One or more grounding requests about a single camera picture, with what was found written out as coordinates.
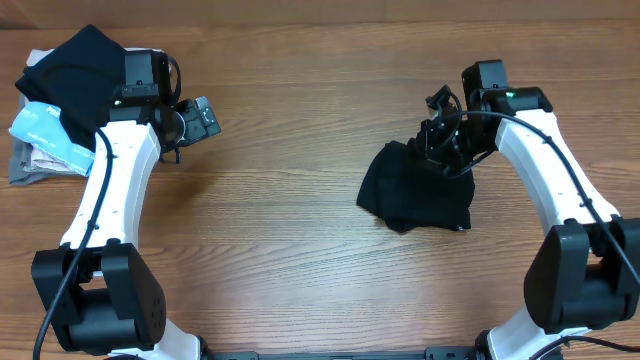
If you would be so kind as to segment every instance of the black garment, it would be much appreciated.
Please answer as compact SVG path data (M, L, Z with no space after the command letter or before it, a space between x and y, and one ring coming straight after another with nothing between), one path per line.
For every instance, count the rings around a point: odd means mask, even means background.
M87 25L36 65L24 69L16 87L30 101L60 108L60 122L72 142L95 150L97 117L125 83L125 49Z
M373 159L357 204L399 233L417 226L466 230L471 228L474 190L471 171L445 178L412 159L407 145L392 141Z

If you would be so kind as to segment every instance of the crumpled black cloth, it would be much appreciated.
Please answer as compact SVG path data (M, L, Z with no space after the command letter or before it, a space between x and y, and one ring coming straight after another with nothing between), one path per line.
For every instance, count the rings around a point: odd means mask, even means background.
M29 101L60 108L72 142L95 150L95 132L106 125L98 111L125 83L125 49L87 25L36 65L26 67L16 87Z
M471 228L469 205L474 191L471 171L459 178L446 178L413 158L407 145L392 141L373 159L357 204L398 233L418 226L467 230Z

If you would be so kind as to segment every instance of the gray cloth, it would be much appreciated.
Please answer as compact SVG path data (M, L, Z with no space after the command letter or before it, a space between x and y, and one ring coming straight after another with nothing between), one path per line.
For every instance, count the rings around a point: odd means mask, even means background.
M20 110L24 107L24 95L20 96ZM31 165L31 152L33 146L22 140L13 138L13 154L9 160L9 184L29 185L36 181L44 180L53 176L77 175L75 172L60 172L42 168L34 168Z

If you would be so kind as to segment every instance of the blue cloth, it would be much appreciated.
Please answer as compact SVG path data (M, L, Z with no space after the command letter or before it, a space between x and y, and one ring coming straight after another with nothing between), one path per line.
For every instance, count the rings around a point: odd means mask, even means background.
M37 101L28 103L13 121L9 133L63 162L74 172L89 176L95 154L74 144L60 123L60 108Z

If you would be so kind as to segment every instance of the wooden table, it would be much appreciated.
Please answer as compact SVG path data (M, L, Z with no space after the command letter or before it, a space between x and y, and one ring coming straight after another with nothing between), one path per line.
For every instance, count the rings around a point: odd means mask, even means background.
M469 345L523 304L544 235L520 179L494 155L475 170L473 229L397 235L355 204L385 142L415 136L424 97L501 58L540 86L599 191L640 216L640 22L442 22L106 31L164 49L183 95L211 99L223 132L157 165L140 249L170 318L216 350L416 350ZM37 250L57 247L85 181L10 187L6 132L32 48L74 31L0 32L0 358L29 359L44 314ZM640 321L598 337L640 345ZM52 332L43 359L62 355ZM609 358L576 344L570 359Z

